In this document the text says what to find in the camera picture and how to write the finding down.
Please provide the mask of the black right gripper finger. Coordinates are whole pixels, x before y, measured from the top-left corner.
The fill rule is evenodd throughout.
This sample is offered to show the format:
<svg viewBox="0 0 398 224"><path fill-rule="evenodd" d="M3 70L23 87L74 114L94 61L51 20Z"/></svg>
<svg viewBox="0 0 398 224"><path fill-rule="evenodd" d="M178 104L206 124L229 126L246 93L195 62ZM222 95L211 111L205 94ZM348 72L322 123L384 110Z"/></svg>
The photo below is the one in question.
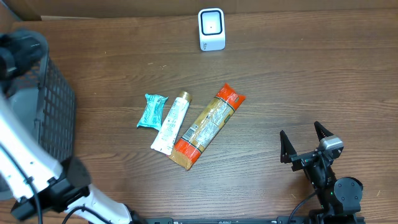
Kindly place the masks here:
<svg viewBox="0 0 398 224"><path fill-rule="evenodd" d="M280 132L280 143L281 143L280 162L285 164L291 163L292 158L297 155L297 152L283 130Z"/></svg>
<svg viewBox="0 0 398 224"><path fill-rule="evenodd" d="M333 136L333 133L327 130L319 121L314 122L314 127L319 141L324 138Z"/></svg>

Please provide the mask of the orange spaghetti packet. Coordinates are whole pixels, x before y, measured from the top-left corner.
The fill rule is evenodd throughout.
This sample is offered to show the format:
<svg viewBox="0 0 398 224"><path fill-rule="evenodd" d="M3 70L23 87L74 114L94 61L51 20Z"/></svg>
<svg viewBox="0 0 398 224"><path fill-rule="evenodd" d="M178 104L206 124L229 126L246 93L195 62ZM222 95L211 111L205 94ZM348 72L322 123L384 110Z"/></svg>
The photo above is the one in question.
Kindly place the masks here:
<svg viewBox="0 0 398 224"><path fill-rule="evenodd" d="M190 170L245 99L244 95L236 93L227 83L224 84L175 143L168 158Z"/></svg>

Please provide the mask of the white tube gold cap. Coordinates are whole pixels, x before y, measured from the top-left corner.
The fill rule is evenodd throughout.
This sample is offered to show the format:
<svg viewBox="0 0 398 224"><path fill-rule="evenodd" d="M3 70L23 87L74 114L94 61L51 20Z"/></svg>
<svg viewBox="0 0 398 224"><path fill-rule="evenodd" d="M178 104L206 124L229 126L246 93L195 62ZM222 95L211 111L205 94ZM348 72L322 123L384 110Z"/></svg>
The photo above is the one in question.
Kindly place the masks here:
<svg viewBox="0 0 398 224"><path fill-rule="evenodd" d="M188 111L192 96L186 91L181 91L173 102L162 127L151 145L151 149L171 155L180 127Z"/></svg>

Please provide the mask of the colourful packet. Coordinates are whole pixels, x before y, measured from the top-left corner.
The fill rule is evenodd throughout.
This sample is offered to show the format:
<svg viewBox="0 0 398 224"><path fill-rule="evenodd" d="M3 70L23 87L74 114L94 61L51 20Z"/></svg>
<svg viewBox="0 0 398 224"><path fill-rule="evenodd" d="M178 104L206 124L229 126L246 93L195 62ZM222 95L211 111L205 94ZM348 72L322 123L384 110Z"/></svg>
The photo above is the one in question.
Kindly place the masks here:
<svg viewBox="0 0 398 224"><path fill-rule="evenodd" d="M162 127L163 109L168 97L145 94L145 98L147 104L139 122L137 123L137 127L154 128L160 131Z"/></svg>

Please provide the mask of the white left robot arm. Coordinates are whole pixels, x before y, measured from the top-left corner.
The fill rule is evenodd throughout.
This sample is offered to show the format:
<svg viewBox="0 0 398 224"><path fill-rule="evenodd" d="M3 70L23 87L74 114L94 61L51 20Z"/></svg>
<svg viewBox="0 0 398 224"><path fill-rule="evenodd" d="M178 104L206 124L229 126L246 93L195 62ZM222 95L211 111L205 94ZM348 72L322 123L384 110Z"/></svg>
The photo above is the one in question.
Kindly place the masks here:
<svg viewBox="0 0 398 224"><path fill-rule="evenodd" d="M1 177L20 221L47 211L89 223L140 223L140 216L94 186L73 155L75 92L49 57L43 35L1 35Z"/></svg>

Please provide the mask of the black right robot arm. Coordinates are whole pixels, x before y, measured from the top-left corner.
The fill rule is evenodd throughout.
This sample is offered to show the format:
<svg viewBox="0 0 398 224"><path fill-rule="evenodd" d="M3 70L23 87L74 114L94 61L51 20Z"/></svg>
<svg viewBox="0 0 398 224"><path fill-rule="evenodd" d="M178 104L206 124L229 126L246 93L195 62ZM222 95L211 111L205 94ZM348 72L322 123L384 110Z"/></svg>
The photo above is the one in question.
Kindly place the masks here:
<svg viewBox="0 0 398 224"><path fill-rule="evenodd" d="M341 156L343 141L321 125L314 122L319 140L314 151L298 155L284 131L280 132L280 161L291 164L292 170L303 170L314 188L314 193L302 200L283 223L364 223L361 211L363 184L354 177L336 178L331 166ZM306 217L296 215L298 209L311 198L316 197L320 209L309 211Z"/></svg>

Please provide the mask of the white barcode scanner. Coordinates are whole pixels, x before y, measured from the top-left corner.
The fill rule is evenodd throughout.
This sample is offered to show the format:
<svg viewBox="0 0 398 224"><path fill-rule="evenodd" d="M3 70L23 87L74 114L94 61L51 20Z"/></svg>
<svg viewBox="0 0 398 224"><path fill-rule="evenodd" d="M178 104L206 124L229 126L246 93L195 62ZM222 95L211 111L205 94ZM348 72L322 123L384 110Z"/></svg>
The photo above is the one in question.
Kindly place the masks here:
<svg viewBox="0 0 398 224"><path fill-rule="evenodd" d="M198 13L200 49L204 52L223 50L226 46L224 12L206 8Z"/></svg>

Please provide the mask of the grey plastic mesh basket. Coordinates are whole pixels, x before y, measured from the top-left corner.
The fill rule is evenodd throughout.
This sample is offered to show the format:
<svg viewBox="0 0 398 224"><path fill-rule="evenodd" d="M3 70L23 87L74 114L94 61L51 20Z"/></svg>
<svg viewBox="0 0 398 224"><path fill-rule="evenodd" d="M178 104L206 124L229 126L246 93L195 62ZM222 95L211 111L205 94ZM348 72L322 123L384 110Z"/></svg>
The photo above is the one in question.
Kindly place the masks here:
<svg viewBox="0 0 398 224"><path fill-rule="evenodd" d="M63 172L75 138L75 92L49 56L1 89L1 177L18 202L33 199Z"/></svg>

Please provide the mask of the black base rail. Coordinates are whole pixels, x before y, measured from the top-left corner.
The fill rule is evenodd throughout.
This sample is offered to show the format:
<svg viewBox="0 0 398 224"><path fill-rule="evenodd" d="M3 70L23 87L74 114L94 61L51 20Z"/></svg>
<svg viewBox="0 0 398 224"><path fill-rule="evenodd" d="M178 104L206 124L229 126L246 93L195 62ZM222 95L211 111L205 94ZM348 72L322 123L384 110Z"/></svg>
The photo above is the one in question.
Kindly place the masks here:
<svg viewBox="0 0 398 224"><path fill-rule="evenodd" d="M148 224L288 224L288 216L277 218L243 218L243 219L173 219L170 217L147 218ZM326 224L366 224L364 217L325 218Z"/></svg>

